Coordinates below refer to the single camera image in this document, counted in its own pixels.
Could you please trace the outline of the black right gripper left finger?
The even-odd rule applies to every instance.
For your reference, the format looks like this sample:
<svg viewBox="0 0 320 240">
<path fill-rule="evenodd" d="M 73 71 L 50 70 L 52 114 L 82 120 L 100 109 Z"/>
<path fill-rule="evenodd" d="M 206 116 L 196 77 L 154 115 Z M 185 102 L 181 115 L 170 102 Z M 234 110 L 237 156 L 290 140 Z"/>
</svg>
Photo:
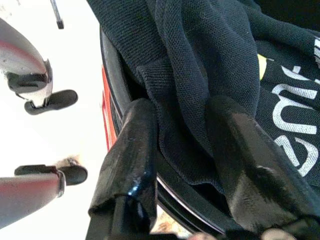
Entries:
<svg viewBox="0 0 320 240">
<path fill-rule="evenodd" d="M 123 126 L 102 163 L 88 210 L 88 240 L 148 234 L 157 219 L 156 109 L 150 100 L 131 102 Z"/>
</svg>

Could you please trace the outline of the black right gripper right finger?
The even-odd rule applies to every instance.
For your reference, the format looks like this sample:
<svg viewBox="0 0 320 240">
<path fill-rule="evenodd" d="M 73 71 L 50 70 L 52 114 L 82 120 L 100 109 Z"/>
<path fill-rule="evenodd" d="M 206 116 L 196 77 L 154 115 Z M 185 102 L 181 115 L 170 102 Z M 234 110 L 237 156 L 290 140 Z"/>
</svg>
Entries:
<svg viewBox="0 0 320 240">
<path fill-rule="evenodd" d="M 206 130 L 231 216 L 261 232 L 320 215 L 320 199 L 285 152 L 226 96 L 206 105 Z"/>
</svg>

